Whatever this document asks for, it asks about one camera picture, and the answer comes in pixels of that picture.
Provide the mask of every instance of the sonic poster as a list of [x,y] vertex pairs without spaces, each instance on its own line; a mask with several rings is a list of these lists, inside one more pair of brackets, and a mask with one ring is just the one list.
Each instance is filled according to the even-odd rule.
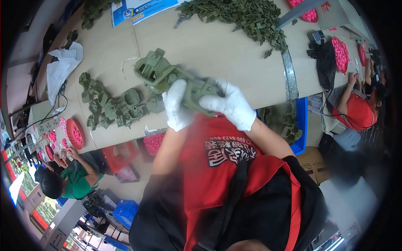
[[120,0],[112,2],[112,26],[115,27],[126,19],[131,19],[133,25],[162,10],[177,6],[184,0]]

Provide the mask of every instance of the table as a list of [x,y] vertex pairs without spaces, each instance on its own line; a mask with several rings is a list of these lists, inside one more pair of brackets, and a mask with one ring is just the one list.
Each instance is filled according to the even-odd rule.
[[[290,10],[285,1],[274,0],[285,14]],[[261,108],[286,101],[285,77],[281,54],[273,51],[268,59],[263,59],[264,52],[270,48],[268,43],[262,46],[253,42],[243,31],[232,32],[235,24],[221,22],[202,23],[196,16],[184,21],[177,29],[177,11],[174,8],[160,12],[132,26],[130,20],[111,27],[110,12],[103,13],[90,30],[81,29],[81,6],[67,21],[49,51],[60,48],[67,34],[78,30],[77,42],[84,48],[84,59],[67,79],[65,96],[68,107],[60,114],[64,118],[76,119],[85,131],[86,144],[80,153],[101,149],[118,143],[137,139],[148,130],[167,127],[165,112],[149,114],[127,127],[118,128],[114,122],[106,130],[98,125],[95,131],[86,127],[86,120],[91,114],[88,104],[81,101],[83,88],[78,84],[82,72],[91,74],[91,78],[101,81],[112,96],[120,96],[131,87],[142,90],[144,97],[148,90],[143,82],[133,73],[135,62],[145,57],[149,50],[158,47],[165,50],[165,57],[171,64],[182,64],[187,69],[196,70],[200,76],[224,78],[240,87],[252,108]],[[287,35],[286,42],[293,61],[299,97],[306,97],[324,91],[316,74],[316,60],[307,56],[309,40],[307,33],[319,30],[318,24],[302,20],[283,28]],[[359,58],[355,41],[337,35],[349,49],[350,58]],[[40,100],[46,100],[46,65],[51,56],[46,55],[40,68],[36,84]],[[350,71],[355,68],[349,65]],[[335,87],[345,84],[347,76],[338,72]],[[60,104],[65,105],[63,98]],[[57,140],[61,142],[64,134],[56,129]]]

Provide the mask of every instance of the white glove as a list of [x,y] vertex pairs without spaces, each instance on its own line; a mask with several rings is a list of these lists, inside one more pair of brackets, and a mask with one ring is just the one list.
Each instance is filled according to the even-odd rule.
[[168,92],[162,93],[168,126],[176,132],[189,126],[194,120],[193,112],[181,104],[186,92],[187,82],[183,79],[176,80]]
[[200,106],[210,111],[223,113],[239,131],[250,131],[256,112],[251,109],[239,87],[226,80],[216,80],[215,84],[222,90],[225,97],[205,95],[200,99]]

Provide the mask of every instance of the black strap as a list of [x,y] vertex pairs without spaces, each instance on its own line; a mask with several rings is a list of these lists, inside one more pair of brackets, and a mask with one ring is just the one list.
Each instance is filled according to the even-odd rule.
[[207,251],[214,251],[219,240],[224,235],[228,227],[233,209],[239,201],[247,182],[247,161],[243,159],[237,165],[237,170],[232,180],[230,181],[229,194],[226,200],[213,221],[212,225],[205,232],[205,235],[200,238],[198,245]]

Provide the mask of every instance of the red plastic stool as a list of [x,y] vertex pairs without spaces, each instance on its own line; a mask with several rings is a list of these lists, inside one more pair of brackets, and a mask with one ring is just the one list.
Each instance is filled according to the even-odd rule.
[[137,155],[139,152],[134,150],[133,144],[131,142],[125,143],[126,148],[130,152],[130,156],[128,158],[122,158],[121,155],[114,155],[113,150],[116,147],[117,149],[124,149],[125,147],[119,147],[121,144],[113,145],[111,147],[105,147],[102,149],[102,153],[109,164],[110,170],[113,174],[120,171],[123,167],[126,167]]

